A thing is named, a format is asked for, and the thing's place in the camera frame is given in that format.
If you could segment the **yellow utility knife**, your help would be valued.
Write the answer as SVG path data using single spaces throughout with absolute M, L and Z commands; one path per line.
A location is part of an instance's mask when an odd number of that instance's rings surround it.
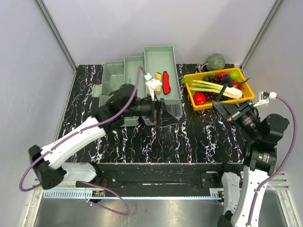
M 158 80 L 158 87 L 157 87 L 157 89 L 156 89 L 156 91 L 157 92 L 160 92 L 161 91 L 161 86 L 162 86 L 162 74 L 161 73 L 159 73 L 159 72 L 156 72 L 155 73 L 155 76 L 156 76 L 156 78 L 157 78 L 157 80 Z

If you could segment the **red utility knife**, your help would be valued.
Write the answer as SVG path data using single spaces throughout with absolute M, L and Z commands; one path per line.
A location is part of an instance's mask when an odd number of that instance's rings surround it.
M 168 95 L 171 92 L 171 87 L 169 84 L 169 74 L 167 71 L 164 71 L 162 74 L 162 90 L 165 95 Z

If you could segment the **black handled hammer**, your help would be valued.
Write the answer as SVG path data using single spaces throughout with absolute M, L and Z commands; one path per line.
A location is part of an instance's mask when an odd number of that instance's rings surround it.
M 223 75 L 224 85 L 223 88 L 220 90 L 220 93 L 218 94 L 217 98 L 215 99 L 215 102 L 219 102 L 220 98 L 223 96 L 224 91 L 227 87 L 232 88 L 233 87 L 233 81 L 232 78 L 228 74 Z M 209 116 L 211 115 L 212 111 L 214 110 L 214 106 L 212 106 L 207 113 L 206 117 L 204 118 L 203 122 L 206 122 L 209 119 Z

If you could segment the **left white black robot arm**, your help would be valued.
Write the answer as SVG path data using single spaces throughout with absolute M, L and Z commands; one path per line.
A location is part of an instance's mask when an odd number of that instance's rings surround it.
M 164 99 L 138 98 L 135 86 L 123 84 L 110 93 L 110 99 L 80 126 L 57 141 L 29 150 L 33 170 L 43 189 L 61 183 L 87 182 L 93 187 L 101 185 L 102 171 L 95 163 L 66 164 L 66 160 L 91 142 L 102 138 L 122 126 L 125 118 L 149 116 L 156 126 L 166 127 L 178 123 L 167 109 Z

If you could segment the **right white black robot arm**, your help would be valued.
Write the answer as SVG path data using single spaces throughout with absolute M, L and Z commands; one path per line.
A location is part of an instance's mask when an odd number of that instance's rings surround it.
M 232 170 L 216 174 L 216 183 L 223 187 L 224 209 L 219 227 L 257 227 L 269 182 L 277 161 L 277 143 L 282 139 L 289 120 L 276 114 L 260 120 L 258 110 L 249 100 L 238 104 L 214 102 L 213 107 L 227 122 L 239 125 L 248 140 L 243 149 L 243 172 Z

